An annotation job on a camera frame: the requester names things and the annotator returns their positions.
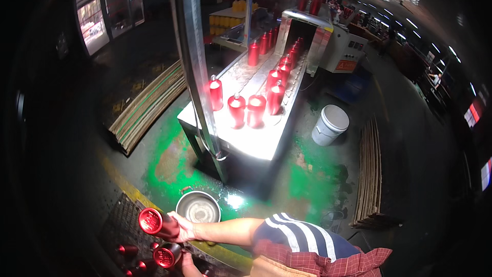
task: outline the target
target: human hand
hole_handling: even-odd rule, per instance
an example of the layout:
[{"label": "human hand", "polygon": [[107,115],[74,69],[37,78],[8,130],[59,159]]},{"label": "human hand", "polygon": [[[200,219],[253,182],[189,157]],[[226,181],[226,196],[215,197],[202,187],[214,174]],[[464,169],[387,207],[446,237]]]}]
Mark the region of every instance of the human hand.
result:
[{"label": "human hand", "polygon": [[178,237],[173,239],[167,239],[168,242],[183,243],[183,242],[193,241],[196,239],[196,235],[194,233],[194,224],[191,221],[185,219],[183,216],[179,215],[175,211],[169,212],[168,215],[170,217],[175,218],[180,226],[180,233],[178,234]]}]

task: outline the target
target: bucket lid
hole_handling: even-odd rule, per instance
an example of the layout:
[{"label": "bucket lid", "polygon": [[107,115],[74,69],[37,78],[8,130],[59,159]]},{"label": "bucket lid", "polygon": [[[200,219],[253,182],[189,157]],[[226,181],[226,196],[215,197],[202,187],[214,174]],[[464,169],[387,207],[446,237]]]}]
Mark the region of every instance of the bucket lid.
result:
[{"label": "bucket lid", "polygon": [[347,131],[348,116],[342,108],[335,105],[327,105],[321,111],[321,119],[329,128],[337,132]]}]

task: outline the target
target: white stripe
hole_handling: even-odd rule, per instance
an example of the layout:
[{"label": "white stripe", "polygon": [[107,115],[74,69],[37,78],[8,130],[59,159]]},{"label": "white stripe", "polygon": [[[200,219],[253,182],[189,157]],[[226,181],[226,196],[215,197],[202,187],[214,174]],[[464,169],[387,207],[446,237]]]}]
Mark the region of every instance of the white stripe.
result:
[{"label": "white stripe", "polygon": [[277,225],[277,224],[273,223],[270,220],[270,218],[265,219],[265,222],[270,227],[279,229],[280,231],[282,231],[285,234],[285,236],[287,237],[287,240],[289,241],[289,246],[292,249],[292,252],[299,252],[300,251],[296,236],[294,235],[294,232],[292,232],[292,230],[289,229],[289,227],[287,227],[286,225]]},{"label": "white stripe", "polygon": [[307,240],[307,244],[308,244],[307,248],[308,248],[309,252],[316,252],[319,255],[318,245],[316,244],[316,238],[314,237],[314,234],[308,228],[308,226],[306,226],[305,224],[298,222],[298,221],[290,221],[290,220],[281,219],[278,214],[274,214],[274,219],[277,221],[280,221],[280,222],[288,222],[288,223],[292,223],[292,224],[298,226],[304,232],[304,235],[305,235],[306,240]]},{"label": "white stripe", "polygon": [[[282,213],[282,216],[286,219],[289,219],[289,220],[292,220],[292,221],[298,221],[298,220],[295,220],[295,219],[292,219],[290,218],[286,213]],[[330,258],[332,260],[332,262],[335,262],[336,261],[336,256],[335,256],[335,246],[333,245],[333,240],[332,240],[332,237],[328,234],[328,232],[326,232],[325,229],[317,226],[317,225],[313,225],[312,223],[309,223],[309,222],[305,222],[305,221],[302,221],[303,223],[308,223],[310,224],[311,226],[315,227],[316,229],[319,230],[319,232],[321,232],[322,236],[325,238],[325,242],[326,242],[326,253],[328,255],[328,258]]]}]

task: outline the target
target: metal bowl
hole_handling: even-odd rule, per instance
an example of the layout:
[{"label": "metal bowl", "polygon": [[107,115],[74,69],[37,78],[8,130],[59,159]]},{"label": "metal bowl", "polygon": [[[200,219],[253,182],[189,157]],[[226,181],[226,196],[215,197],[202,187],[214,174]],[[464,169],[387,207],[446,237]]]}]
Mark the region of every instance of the metal bowl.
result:
[{"label": "metal bowl", "polygon": [[194,190],[181,196],[176,212],[192,222],[219,222],[220,208],[206,192]]}]

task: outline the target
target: human arm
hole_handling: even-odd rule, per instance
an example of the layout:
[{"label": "human arm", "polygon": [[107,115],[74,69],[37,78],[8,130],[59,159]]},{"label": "human arm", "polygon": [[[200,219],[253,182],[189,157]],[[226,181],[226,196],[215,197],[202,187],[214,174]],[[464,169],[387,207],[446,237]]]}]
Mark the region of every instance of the human arm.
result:
[{"label": "human arm", "polygon": [[251,246],[253,235],[264,219],[232,219],[214,223],[193,223],[176,212],[168,213],[180,225],[180,234],[170,242],[187,242],[192,240],[211,241],[240,246]]}]

